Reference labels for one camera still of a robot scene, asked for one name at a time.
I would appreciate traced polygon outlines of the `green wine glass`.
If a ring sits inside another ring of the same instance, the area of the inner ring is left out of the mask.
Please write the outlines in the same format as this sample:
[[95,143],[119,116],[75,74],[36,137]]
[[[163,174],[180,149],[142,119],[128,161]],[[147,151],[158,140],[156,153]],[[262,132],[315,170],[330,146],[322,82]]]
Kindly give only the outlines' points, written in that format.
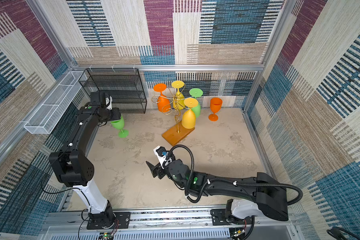
[[118,136],[120,138],[126,138],[129,135],[129,131],[124,130],[125,120],[123,116],[121,116],[120,120],[111,121],[111,124],[115,129],[119,130]]
[[200,106],[200,103],[199,103],[199,101],[197,99],[202,97],[203,91],[201,89],[199,89],[199,88],[192,88],[189,91],[189,94],[195,100],[195,103],[192,105],[191,110],[195,114],[195,117],[198,118],[200,116],[201,106]]

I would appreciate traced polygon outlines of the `orange front wine glass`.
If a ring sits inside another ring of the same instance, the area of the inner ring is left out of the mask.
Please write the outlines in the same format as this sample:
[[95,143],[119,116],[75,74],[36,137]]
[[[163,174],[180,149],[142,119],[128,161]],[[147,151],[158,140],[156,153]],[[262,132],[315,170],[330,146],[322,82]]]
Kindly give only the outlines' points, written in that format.
[[222,103],[223,101],[220,98],[212,98],[210,100],[210,110],[212,111],[212,114],[208,116],[210,121],[215,122],[218,120],[216,113],[220,111]]

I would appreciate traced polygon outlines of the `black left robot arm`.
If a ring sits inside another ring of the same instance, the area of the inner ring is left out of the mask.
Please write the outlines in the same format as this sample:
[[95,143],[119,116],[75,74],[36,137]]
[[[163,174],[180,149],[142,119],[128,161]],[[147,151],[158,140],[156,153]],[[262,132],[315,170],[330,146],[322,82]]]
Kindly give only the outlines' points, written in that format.
[[89,230],[109,229],[116,225],[112,205],[94,181],[95,167],[87,158],[87,148],[94,132],[101,124],[121,119],[118,108],[112,108],[112,97],[97,91],[79,109],[75,127],[64,146],[51,153],[49,162],[60,183],[73,190],[88,210]]

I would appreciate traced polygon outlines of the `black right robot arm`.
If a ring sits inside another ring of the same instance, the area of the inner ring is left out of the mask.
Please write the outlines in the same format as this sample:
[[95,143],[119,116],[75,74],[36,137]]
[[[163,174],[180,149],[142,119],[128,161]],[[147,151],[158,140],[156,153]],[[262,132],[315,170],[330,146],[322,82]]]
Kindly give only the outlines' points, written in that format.
[[288,207],[286,187],[266,173],[257,173],[256,177],[223,178],[207,173],[194,172],[190,177],[190,169],[178,159],[165,168],[160,163],[155,166],[146,162],[153,177],[168,177],[180,189],[184,190],[188,181],[188,195],[200,200],[202,196],[228,196],[256,203],[258,209],[266,217],[286,222]]

